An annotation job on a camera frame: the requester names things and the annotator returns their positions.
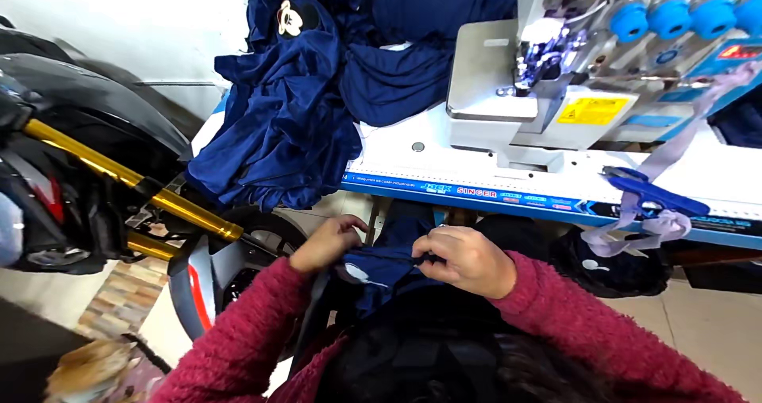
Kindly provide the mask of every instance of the blue table edge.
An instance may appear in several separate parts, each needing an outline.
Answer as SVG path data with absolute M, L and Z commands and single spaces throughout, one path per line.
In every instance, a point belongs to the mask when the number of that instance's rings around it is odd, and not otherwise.
M 382 187 L 373 184 L 353 183 L 348 181 L 348 176 L 352 174 L 354 173 L 344 174 L 344 181 L 341 183 L 341 189 L 347 190 L 348 192 L 366 193 L 368 195 L 386 196 L 390 198 L 406 199 L 410 201 L 441 204 L 444 206 L 468 208 L 478 211 L 518 215 L 520 217 L 539 218 L 542 220 L 551 220 L 555 222 L 584 224 L 587 226 L 600 227 L 616 221 L 615 218 L 601 217 L 600 215 L 590 215 L 579 212 L 565 212 L 527 205 L 506 204 L 502 202 L 482 199 L 466 199 L 453 195 L 420 193 L 412 190 Z M 636 222 L 630 224 L 621 230 L 639 232 L 641 231 L 641 223 Z M 684 239 L 690 241 L 717 243 L 720 245 L 762 250 L 762 237 L 738 233 L 710 231 L 706 229 L 694 228 Z

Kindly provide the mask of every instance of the gold suspension fork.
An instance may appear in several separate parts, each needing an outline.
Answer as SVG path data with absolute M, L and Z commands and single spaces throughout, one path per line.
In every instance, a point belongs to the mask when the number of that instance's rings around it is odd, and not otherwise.
M 122 166 L 98 153 L 90 147 L 83 145 L 79 141 L 62 134 L 51 126 L 45 125 L 42 121 L 35 118 L 30 119 L 26 126 L 24 126 L 24 133 L 47 143 L 48 145 L 68 151 L 77 156 L 82 162 L 90 165 L 94 170 L 108 174 L 115 180 L 126 184 L 130 188 L 134 188 L 146 178 L 126 166 Z M 215 214 L 206 211 L 204 208 L 201 208 L 197 204 L 192 203 L 186 198 L 167 189 L 159 190 L 158 193 L 150 199 L 149 203 L 170 212 L 187 222 L 193 223 L 205 231 L 214 233 L 228 242 L 237 241 L 244 234 L 241 226 L 227 222 L 226 220 L 217 217 Z M 244 240 L 246 242 L 259 248 L 263 248 L 260 243 L 248 236 L 249 235 L 244 235 Z M 138 251 L 162 260 L 169 260 L 177 253 L 177 248 L 172 245 L 132 231 L 127 235 L 127 246 L 130 250 Z

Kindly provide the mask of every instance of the mickey mouse patch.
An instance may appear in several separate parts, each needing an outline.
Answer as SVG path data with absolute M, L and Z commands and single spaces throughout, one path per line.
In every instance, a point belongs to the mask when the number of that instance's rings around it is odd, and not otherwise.
M 314 6 L 297 6 L 290 0 L 281 2 L 281 9 L 278 10 L 276 18 L 278 34 L 288 40 L 298 37 L 303 31 L 316 28 L 319 22 Z

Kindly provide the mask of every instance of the sewing machine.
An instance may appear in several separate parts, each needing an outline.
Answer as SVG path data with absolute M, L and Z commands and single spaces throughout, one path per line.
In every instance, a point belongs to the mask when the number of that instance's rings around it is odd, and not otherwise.
M 548 147 L 665 141 L 712 76 L 762 58 L 760 14 L 762 0 L 518 0 L 517 18 L 460 29 L 450 145 L 548 170 Z

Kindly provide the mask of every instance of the red fuzzy sweater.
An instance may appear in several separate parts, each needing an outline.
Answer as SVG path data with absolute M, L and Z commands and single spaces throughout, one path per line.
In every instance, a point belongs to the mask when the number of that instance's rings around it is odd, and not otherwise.
M 551 266 L 507 253 L 516 262 L 517 284 L 505 298 L 490 300 L 503 319 L 613 379 L 623 401 L 743 401 L 737 391 Z M 284 258 L 263 270 L 194 342 L 152 402 L 313 402 L 323 369 L 341 350 L 343 338 L 317 353 L 269 399 L 262 397 L 293 321 L 310 300 L 307 287 Z

